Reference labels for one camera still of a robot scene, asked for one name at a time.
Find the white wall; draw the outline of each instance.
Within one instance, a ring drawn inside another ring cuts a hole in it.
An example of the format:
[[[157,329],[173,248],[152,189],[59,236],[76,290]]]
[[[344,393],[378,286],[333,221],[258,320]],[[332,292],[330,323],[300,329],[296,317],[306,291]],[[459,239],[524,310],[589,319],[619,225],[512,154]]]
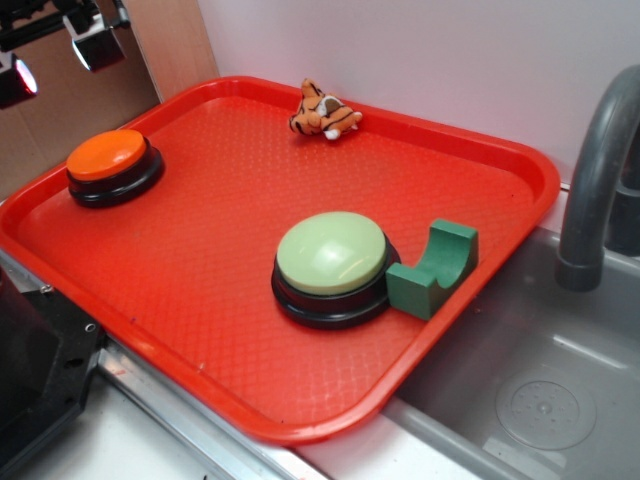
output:
[[[199,0],[221,75],[326,91],[541,150],[569,181],[637,0]]]

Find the wooden panel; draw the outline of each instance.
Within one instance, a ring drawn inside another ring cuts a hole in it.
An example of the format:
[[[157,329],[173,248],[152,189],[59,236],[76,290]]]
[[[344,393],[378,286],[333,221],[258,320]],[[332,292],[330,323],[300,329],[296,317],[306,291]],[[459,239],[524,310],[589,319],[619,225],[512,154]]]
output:
[[[219,76],[196,0],[128,0],[125,6],[161,101]]]
[[[52,11],[49,5],[34,19]],[[0,110],[0,200],[64,161],[88,137],[158,104],[133,32],[119,29],[116,35],[127,58],[97,73],[82,67],[66,30],[15,51],[33,72],[39,93]]]

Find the green button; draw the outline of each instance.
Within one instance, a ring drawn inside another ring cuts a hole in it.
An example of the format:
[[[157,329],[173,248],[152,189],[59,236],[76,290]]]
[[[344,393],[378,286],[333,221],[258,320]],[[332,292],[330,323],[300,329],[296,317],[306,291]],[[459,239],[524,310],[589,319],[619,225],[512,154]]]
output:
[[[386,241],[378,225],[350,212],[316,215],[295,225],[280,241],[277,261],[284,279],[313,295],[350,292],[372,280],[384,265]]]

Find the sink drain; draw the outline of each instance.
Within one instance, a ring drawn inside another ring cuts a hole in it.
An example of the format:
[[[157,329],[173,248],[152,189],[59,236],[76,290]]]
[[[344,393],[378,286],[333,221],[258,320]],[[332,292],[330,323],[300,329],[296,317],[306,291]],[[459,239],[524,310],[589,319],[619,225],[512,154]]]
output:
[[[558,372],[522,372],[500,388],[500,423],[513,438],[542,450],[561,450],[584,440],[596,422],[589,393]]]

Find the orange button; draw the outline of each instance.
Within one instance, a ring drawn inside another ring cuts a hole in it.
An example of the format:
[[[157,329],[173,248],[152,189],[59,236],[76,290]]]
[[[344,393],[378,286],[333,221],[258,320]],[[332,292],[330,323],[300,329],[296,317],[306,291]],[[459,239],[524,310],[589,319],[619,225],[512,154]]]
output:
[[[103,180],[140,160],[146,147],[144,137],[135,130],[101,133],[71,152],[67,169],[76,180]]]

